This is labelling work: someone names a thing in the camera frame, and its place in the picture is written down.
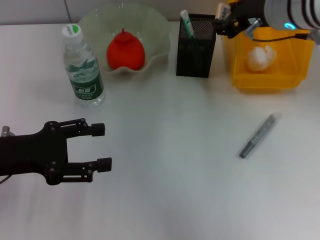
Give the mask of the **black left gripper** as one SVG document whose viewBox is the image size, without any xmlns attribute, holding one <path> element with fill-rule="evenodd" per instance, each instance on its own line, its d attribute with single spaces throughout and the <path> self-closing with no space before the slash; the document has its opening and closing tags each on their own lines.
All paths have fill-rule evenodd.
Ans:
<svg viewBox="0 0 320 240">
<path fill-rule="evenodd" d="M 59 183 L 91 183 L 94 172 L 110 172 L 112 158 L 89 162 L 70 162 L 67 158 L 67 139 L 80 136 L 105 135 L 104 123 L 89 125 L 85 118 L 63 122 L 49 121 L 37 133 L 7 135 L 0 138 L 0 175 L 13 176 L 36 173 L 48 185 Z"/>
</svg>

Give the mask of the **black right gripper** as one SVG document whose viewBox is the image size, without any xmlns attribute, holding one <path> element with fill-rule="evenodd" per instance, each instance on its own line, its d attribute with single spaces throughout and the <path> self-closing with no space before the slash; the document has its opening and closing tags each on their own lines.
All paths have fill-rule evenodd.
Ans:
<svg viewBox="0 0 320 240">
<path fill-rule="evenodd" d="M 229 0 L 229 18 L 236 18 L 236 21 L 214 19 L 213 28 L 217 35 L 226 36 L 232 39 L 250 25 L 249 19 L 255 18 L 262 21 L 262 27 L 267 27 L 265 18 L 265 0 Z"/>
</svg>

